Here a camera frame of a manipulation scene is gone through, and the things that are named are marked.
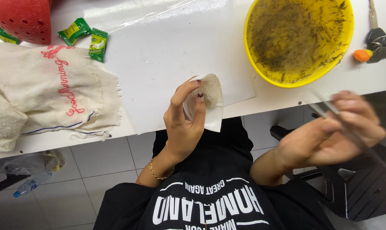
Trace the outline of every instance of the white tile floor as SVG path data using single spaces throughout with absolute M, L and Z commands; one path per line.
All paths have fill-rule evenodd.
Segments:
M 269 133 L 272 125 L 297 128 L 309 120 L 305 111 L 297 106 L 244 116 L 254 159 L 278 144 Z M 154 140 L 154 133 L 145 133 L 60 149 L 65 166 L 45 184 L 19 198 L 12 193 L 21 183 L 0 192 L 0 230 L 92 229 L 104 192 L 136 181 L 152 157 Z

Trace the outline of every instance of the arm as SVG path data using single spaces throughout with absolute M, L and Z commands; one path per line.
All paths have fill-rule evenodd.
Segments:
M 163 117 L 168 134 L 168 140 L 163 150 L 152 160 L 152 170 L 157 177 L 169 176 L 175 165 L 182 162 L 195 149 L 204 131 L 206 106 L 204 95 L 199 93 L 195 97 L 195 116 L 193 121 L 185 120 L 183 102 L 190 93 L 201 86 L 201 80 L 186 81 L 176 89 L 170 100 L 169 109 Z M 136 180 L 136 184 L 146 187 L 158 187 L 164 180 L 157 179 L 147 164 Z
M 363 97 L 341 91 L 332 97 L 340 116 L 350 123 L 368 146 L 386 137 L 376 113 Z M 292 169 L 333 165 L 356 157 L 360 151 L 339 130 L 334 119 L 318 118 L 285 136 L 280 144 L 255 160 L 250 176 L 259 185 L 277 186 Z

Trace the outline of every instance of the black t-shirt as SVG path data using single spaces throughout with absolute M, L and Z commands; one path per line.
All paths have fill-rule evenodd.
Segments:
M 200 141 L 158 188 L 122 183 L 106 191 L 94 229 L 334 229 L 307 183 L 257 185 L 247 134 L 229 138 Z

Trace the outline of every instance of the white table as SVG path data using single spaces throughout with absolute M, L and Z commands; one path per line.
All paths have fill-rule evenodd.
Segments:
M 240 20 L 244 25 L 244 19 L 247 11 L 252 3 L 252 0 L 232 0 L 235 7 L 237 20 Z M 367 64 L 357 63 L 352 56 L 354 50 L 365 48 L 364 39 L 369 31 L 369 8 L 367 0 L 351 0 L 354 18 L 355 29 L 352 42 L 348 52 L 342 59 L 341 63 L 334 67 L 328 74 L 322 78 L 309 84 L 314 86 L 324 95 L 330 95 L 342 89 L 352 90 L 359 94 L 368 94 L 373 92 L 386 90 L 386 59 L 379 63 Z M 55 1 L 52 5 L 51 21 L 52 21 L 52 45 L 63 45 L 63 41 L 57 36 L 56 32 L 66 29 L 67 25 L 71 24 L 76 18 L 84 16 L 84 13 L 100 13 L 105 14 L 104 17 L 118 17 L 122 11 L 126 12 L 126 20 L 134 22 L 135 18 L 149 13 L 152 9 L 163 10 L 164 6 L 180 3 L 180 1 L 169 0 L 104 0 L 104 1 L 87 1 L 87 0 L 70 0 L 70 1 Z M 386 0 L 376 0 L 376 11 L 378 15 L 379 26 L 386 32 Z M 37 45 L 22 43 L 22 45 L 36 47 Z M 80 40 L 76 44 L 77 47 L 89 47 L 88 40 Z M 253 86 L 257 97 L 232 104 L 223 108 L 223 118 L 231 118 L 242 115 L 248 115 L 258 112 L 266 112 L 287 107 L 298 106 L 298 102 L 302 101 L 300 93 L 307 93 L 307 87 L 294 89 L 285 89 L 272 86 L 259 77 L 248 63 L 248 68 L 251 73 Z M 76 144 L 84 144 L 88 142 L 100 141 L 99 138 L 70 138 L 72 130 L 60 130 L 55 132 L 47 132 L 35 135 L 22 136 L 17 140 L 16 148 L 12 152 L 0 153 L 0 158 L 26 154 L 31 152 L 43 151 L 47 149 L 55 149 Z M 134 130 L 126 116 L 123 114 L 120 126 L 117 126 L 112 131 L 112 138 L 124 137 L 133 135 Z

